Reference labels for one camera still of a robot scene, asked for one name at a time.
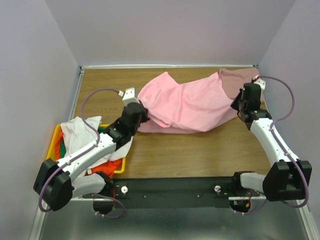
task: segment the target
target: white robotic arm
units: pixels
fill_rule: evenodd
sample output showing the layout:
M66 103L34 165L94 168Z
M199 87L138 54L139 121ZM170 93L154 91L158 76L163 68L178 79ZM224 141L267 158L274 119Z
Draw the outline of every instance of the white robotic arm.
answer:
M308 161L301 161L290 150L274 126L269 112L260 109L261 90L264 86L260 78L245 83L231 107L237 110L239 118L259 140L272 167L267 175L236 172L232 179L233 185L235 188L263 193L269 201L304 199L312 167Z
M149 119L148 110L138 100L133 87L126 89L125 92L120 91L118 95L122 97L125 105L122 115L100 133L99 142L95 139L77 152L56 162L47 159L42 163L33 189L39 195L41 191L43 192L43 200L53 211L64 207L71 198L100 193L106 184L110 183L106 174L98 172L89 176L79 177L79 175L102 157L127 144L136 134L140 124ZM55 171L59 172L49 181Z

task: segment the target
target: white connector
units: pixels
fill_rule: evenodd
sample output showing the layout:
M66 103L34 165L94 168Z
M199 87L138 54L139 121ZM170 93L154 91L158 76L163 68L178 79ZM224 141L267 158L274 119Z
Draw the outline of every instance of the white connector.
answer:
M123 91L121 91L121 90L120 90L120 91L118 92L118 95L119 95L120 97L122 97L122 98L123 98L123 97L124 97L124 95L125 95L125 93L124 93Z
M139 100L136 97L136 89L134 87L127 88L124 92L124 95L122 97L122 101L125 106L127 106L130 103L137 103L139 104Z
M252 79L255 80L253 83L260 85L261 91L264 91L266 88L266 81L262 80L261 78L258 78L259 75L253 77Z

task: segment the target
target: orange cloth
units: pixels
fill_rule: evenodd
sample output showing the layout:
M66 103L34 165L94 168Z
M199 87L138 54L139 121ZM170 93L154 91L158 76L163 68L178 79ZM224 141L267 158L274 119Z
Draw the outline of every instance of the orange cloth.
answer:
M107 161L99 166L91 168L92 173L103 172L112 178L115 174L115 170L122 165L122 158L115 161Z
M62 132L62 130L60 130L58 139L56 140L55 145L54 145L54 151L55 151L56 160L59 160L61 158L60 157L60 143L63 140L64 140L64 133Z

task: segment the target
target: metal floor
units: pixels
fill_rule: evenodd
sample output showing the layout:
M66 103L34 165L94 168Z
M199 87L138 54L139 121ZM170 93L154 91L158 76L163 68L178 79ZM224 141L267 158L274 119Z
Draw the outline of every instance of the metal floor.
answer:
M299 210L268 202L258 213L226 208L128 209L120 219L95 216L91 200L74 200L45 216L41 240L306 240Z

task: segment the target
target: metal screw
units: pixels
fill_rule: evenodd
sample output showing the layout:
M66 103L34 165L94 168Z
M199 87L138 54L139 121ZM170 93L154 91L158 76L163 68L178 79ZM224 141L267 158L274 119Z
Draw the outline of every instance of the metal screw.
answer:
M216 193L220 193L220 192L221 192L221 187L220 187L219 185L216 185L216 186L214 187L214 191L215 191Z

